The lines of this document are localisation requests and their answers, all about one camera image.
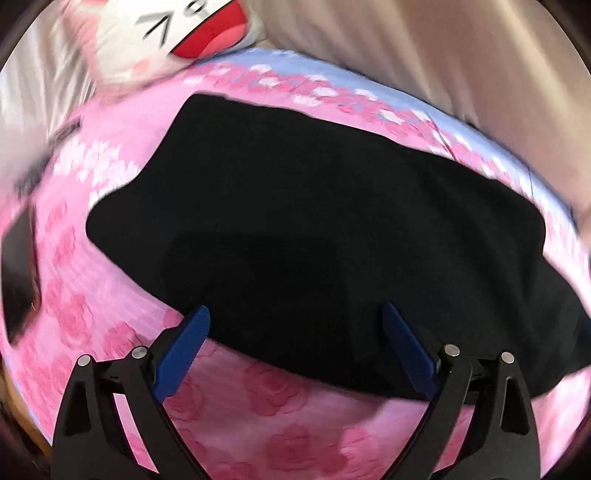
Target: pink cheek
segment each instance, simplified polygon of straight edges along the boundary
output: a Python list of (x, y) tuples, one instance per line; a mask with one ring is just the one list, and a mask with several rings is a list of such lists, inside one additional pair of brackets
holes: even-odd
[(134, 67), (131, 69), (131, 76), (138, 77), (138, 76), (146, 73), (146, 71), (148, 70), (149, 67), (150, 67), (150, 61), (148, 59), (142, 59), (138, 63), (136, 63), (134, 65)]

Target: plush toy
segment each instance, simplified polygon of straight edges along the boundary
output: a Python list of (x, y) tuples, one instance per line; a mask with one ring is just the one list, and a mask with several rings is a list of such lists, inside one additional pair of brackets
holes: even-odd
[(126, 93), (197, 59), (248, 46), (261, 23), (238, 0), (61, 0), (103, 94)]

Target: red tongue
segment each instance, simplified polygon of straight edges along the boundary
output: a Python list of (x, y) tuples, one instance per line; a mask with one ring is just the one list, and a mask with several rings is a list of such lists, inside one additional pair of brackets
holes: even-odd
[(247, 25), (246, 13), (240, 3), (233, 0), (200, 24), (171, 53), (184, 59), (212, 55), (241, 41)]

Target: metal rivet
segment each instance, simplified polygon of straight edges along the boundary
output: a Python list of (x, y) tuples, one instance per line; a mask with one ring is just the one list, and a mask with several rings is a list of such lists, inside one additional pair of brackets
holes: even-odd
[(512, 364), (515, 361), (515, 357), (512, 353), (503, 352), (501, 354), (501, 360), (503, 360), (506, 364)]
[(443, 351), (448, 354), (449, 356), (459, 356), (460, 355), (460, 349), (455, 346), (452, 345), (451, 343), (448, 343), (444, 348)]
[(148, 354), (148, 349), (144, 346), (139, 346), (134, 348), (134, 351), (131, 352), (131, 356), (139, 360), (140, 358), (145, 357)]
[(81, 367), (85, 367), (86, 365), (88, 365), (90, 363), (91, 360), (92, 360), (92, 357), (90, 355), (82, 355), (78, 359), (78, 365), (80, 365)]

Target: cartoon face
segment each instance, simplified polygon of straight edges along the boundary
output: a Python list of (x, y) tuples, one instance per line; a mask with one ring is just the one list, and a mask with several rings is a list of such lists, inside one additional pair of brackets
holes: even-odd
[(69, 0), (86, 19), (92, 70), (108, 83), (138, 83), (231, 48), (248, 32), (238, 0)]

